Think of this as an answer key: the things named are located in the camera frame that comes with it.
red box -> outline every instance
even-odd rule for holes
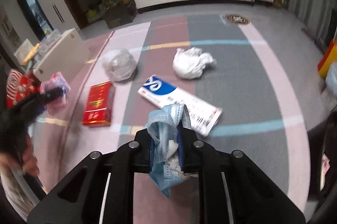
[[[16,70],[11,70],[6,85],[7,108],[12,108],[15,104],[29,96],[35,87],[33,81]]]
[[[110,126],[114,92],[110,81],[90,87],[82,121],[84,126]]]

pink bag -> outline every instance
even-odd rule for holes
[[[53,74],[49,81],[44,81],[41,83],[40,93],[45,93],[49,90],[52,90],[56,87],[61,87],[63,89],[63,96],[59,97],[55,101],[47,104],[46,108],[48,113],[53,116],[57,114],[61,109],[65,108],[68,104],[68,95],[70,92],[70,86],[65,81],[64,77],[62,76],[61,72]]]

white box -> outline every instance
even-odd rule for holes
[[[90,55],[78,32],[70,29],[65,31],[42,60],[34,65],[33,73],[43,82],[50,80],[53,74],[61,72],[64,79],[70,83],[90,59]]]
[[[138,93],[160,109],[174,103],[185,104],[193,130],[203,137],[208,136],[222,113],[221,108],[210,105],[156,75],[151,76]]]

red cigarette carton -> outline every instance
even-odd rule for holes
[[[82,121],[84,126],[110,126],[114,92],[110,81],[90,87]]]

clear plastic bin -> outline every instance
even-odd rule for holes
[[[20,47],[15,51],[14,56],[22,65],[23,61],[25,60],[26,56],[30,53],[30,51],[34,48],[34,46],[30,43],[28,39],[26,39]]]
[[[41,56],[45,56],[46,53],[50,50],[51,47],[62,37],[59,30],[52,31],[49,35],[47,35],[40,44],[38,48],[38,52]]]

